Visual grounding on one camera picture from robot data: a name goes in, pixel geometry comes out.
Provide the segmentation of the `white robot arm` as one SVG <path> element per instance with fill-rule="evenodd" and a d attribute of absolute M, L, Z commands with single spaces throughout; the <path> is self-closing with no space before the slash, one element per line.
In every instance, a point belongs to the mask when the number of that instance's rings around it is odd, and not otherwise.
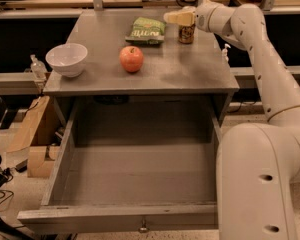
<path fill-rule="evenodd" d="M 204 0 L 164 19 L 247 51 L 267 119 L 231 128 L 219 144 L 219 239 L 298 240 L 291 186 L 300 182 L 300 86 L 268 38 L 263 12 Z"/>

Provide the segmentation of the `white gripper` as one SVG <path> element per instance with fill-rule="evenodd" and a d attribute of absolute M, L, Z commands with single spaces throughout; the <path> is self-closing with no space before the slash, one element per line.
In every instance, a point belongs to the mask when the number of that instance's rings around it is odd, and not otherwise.
<path fill-rule="evenodd" d="M 197 7 L 185 6 L 182 10 L 185 11 L 165 13 L 164 21 L 180 26 L 192 26 L 195 23 L 199 30 L 219 36 L 228 36 L 233 33 L 231 17 L 234 9 L 231 7 L 210 0 L 203 0 Z"/>

